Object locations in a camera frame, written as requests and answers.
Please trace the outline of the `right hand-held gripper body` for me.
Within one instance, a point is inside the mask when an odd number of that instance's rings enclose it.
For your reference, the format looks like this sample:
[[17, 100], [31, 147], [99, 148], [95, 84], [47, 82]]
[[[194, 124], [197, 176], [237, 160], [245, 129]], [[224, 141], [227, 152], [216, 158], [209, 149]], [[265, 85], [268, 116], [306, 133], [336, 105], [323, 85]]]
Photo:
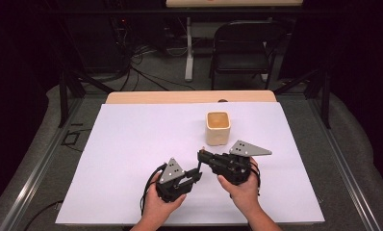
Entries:
[[236, 141], [228, 153], [215, 154], [212, 160], [212, 172], [222, 175], [233, 185], [247, 181], [250, 175], [250, 158], [271, 155], [272, 152], [246, 141]]

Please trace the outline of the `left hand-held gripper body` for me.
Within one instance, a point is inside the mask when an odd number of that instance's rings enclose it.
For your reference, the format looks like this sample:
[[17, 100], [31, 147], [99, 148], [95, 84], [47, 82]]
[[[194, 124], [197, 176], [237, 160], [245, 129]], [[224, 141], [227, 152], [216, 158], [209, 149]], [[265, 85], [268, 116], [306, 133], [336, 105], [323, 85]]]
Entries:
[[166, 168], [163, 170], [158, 182], [156, 190], [158, 196], [164, 202], [174, 202], [181, 194], [189, 193], [191, 189], [180, 189], [179, 185], [190, 178], [185, 176], [185, 172], [174, 158], [171, 158]]

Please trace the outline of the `person's right hand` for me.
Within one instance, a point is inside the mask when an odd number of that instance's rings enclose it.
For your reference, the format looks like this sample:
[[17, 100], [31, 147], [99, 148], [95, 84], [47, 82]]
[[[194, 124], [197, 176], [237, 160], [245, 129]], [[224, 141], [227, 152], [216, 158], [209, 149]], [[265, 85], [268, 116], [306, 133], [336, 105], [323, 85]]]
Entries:
[[247, 218], [249, 215], [256, 214], [261, 206], [258, 202], [259, 180], [258, 180], [258, 164], [250, 158], [250, 175], [246, 182], [239, 185], [233, 185], [228, 182], [222, 175], [217, 177], [220, 185], [230, 194], [236, 207]]

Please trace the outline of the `person's left hand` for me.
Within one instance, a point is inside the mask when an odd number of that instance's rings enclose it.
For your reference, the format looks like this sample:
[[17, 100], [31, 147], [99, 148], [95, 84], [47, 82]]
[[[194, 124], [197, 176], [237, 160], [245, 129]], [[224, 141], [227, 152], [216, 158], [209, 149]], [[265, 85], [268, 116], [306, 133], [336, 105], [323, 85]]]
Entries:
[[185, 194], [181, 194], [174, 202], [164, 202], [158, 196], [156, 184], [152, 183], [146, 194], [141, 218], [149, 223], [162, 225], [182, 205], [186, 197]]

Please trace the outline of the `cream square cup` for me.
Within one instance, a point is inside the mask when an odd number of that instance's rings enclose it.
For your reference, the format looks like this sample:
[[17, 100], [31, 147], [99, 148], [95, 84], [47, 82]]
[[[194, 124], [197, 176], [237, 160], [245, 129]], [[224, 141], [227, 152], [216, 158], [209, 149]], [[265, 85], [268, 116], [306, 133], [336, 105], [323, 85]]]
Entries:
[[231, 122], [226, 112], [209, 112], [206, 115], [206, 143], [211, 146], [228, 143]]

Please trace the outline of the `white table sheet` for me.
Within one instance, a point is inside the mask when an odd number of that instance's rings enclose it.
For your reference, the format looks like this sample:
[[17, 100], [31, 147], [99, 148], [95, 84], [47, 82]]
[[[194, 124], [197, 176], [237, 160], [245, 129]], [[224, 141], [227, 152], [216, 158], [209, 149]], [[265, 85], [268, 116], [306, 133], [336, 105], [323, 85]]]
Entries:
[[131, 225], [150, 174], [169, 159], [189, 170], [205, 141], [206, 115], [224, 111], [229, 141], [270, 150], [257, 159], [259, 201], [278, 223], [319, 223], [323, 213], [277, 102], [201, 104], [105, 104], [66, 194], [56, 222], [65, 225]]

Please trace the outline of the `wooden table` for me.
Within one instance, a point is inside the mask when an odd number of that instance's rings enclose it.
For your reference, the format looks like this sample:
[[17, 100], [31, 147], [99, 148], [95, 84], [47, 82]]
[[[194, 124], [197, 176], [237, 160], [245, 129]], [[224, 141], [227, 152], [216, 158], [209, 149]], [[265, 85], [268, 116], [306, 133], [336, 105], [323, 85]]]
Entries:
[[116, 91], [107, 104], [185, 104], [214, 102], [276, 102], [271, 90]]

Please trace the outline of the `black folding chair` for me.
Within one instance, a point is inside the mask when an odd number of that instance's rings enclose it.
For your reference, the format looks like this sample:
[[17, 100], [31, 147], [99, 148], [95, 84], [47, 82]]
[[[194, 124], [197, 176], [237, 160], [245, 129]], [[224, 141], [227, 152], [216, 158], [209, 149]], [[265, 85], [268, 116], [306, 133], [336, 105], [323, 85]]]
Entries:
[[280, 41], [288, 34], [278, 21], [232, 21], [220, 26], [214, 35], [210, 65], [211, 89], [216, 74], [272, 74]]

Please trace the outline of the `white table leg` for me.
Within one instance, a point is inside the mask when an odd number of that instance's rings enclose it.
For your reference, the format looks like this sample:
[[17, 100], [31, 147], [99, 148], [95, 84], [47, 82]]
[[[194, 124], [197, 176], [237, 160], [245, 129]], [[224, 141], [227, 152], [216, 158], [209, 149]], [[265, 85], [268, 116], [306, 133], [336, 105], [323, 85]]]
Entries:
[[185, 81], [192, 81], [193, 72], [193, 52], [192, 52], [192, 22], [191, 19], [187, 18], [187, 58], [185, 68]]

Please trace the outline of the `dark equipment cabinet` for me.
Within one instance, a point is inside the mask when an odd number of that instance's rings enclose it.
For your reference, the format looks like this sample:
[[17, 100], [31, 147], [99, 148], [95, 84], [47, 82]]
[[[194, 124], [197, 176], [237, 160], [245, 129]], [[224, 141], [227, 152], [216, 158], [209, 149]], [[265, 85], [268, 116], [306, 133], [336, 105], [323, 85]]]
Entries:
[[108, 17], [72, 16], [65, 23], [86, 72], [115, 73], [126, 69], [124, 53]]

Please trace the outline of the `aluminium floor rail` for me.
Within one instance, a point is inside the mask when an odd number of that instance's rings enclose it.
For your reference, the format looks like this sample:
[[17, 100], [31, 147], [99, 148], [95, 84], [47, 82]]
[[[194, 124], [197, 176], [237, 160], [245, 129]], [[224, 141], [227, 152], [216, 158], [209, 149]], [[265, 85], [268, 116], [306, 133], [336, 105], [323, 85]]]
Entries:
[[23, 187], [14, 199], [12, 206], [3, 218], [0, 231], [15, 231], [16, 227], [21, 221], [25, 211], [28, 209], [39, 184], [42, 181], [47, 169], [51, 165], [54, 157], [54, 152], [57, 146], [61, 144], [62, 138], [66, 134], [66, 126], [75, 117], [83, 102], [83, 98], [72, 99], [69, 109], [69, 117], [66, 119], [66, 123], [62, 127], [57, 129], [52, 134], [51, 139], [48, 141], [48, 145], [41, 151], [41, 156], [36, 160], [34, 167], [32, 168], [29, 177], [23, 184]]
[[354, 177], [345, 159], [342, 149], [339, 147], [339, 144], [335, 139], [332, 131], [326, 127], [325, 123], [321, 118], [318, 102], [315, 99], [309, 99], [308, 104], [314, 116], [316, 117], [320, 130], [326, 137], [329, 146], [333, 151], [333, 160], [335, 162], [335, 165], [337, 166], [338, 172], [340, 173], [344, 181], [346, 190], [351, 198], [353, 205], [355, 206], [355, 209], [361, 221], [365, 226], [366, 231], [382, 231], [370, 208], [365, 194], [362, 192], [356, 178]]

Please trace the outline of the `black frame stand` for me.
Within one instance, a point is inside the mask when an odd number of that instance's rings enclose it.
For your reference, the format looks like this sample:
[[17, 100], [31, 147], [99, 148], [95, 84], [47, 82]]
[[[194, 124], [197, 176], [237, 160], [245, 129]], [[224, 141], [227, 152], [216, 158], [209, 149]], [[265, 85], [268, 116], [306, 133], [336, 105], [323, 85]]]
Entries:
[[307, 99], [314, 99], [321, 93], [320, 102], [320, 118], [327, 129], [330, 129], [329, 122], [329, 103], [330, 103], [330, 75], [326, 69], [318, 68], [309, 71], [308, 73], [293, 79], [287, 85], [273, 91], [275, 95], [285, 93], [286, 91], [297, 86], [303, 81], [308, 81], [309, 84], [305, 88], [303, 94]]
[[60, 107], [61, 107], [61, 119], [59, 127], [63, 127], [69, 118], [68, 108], [68, 93], [71, 92], [76, 98], [83, 98], [86, 95], [86, 91], [81, 84], [81, 81], [90, 83], [92, 86], [106, 92], [111, 93], [114, 90], [101, 82], [91, 78], [88, 74], [80, 72], [78, 70], [64, 69], [60, 73], [59, 78], [59, 93], [60, 93]]

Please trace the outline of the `black horizontal frame bar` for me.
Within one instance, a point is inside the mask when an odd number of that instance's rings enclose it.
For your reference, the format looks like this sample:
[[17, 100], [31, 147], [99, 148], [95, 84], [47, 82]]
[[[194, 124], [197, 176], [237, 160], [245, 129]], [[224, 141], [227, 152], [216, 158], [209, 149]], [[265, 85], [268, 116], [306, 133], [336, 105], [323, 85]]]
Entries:
[[303, 10], [303, 9], [163, 9], [163, 10], [108, 10], [108, 11], [41, 11], [46, 14], [54, 15], [180, 15], [180, 16], [197, 16], [206, 14], [263, 14], [263, 15], [306, 15], [306, 16], [321, 16], [321, 15], [334, 15], [343, 13], [343, 10]]

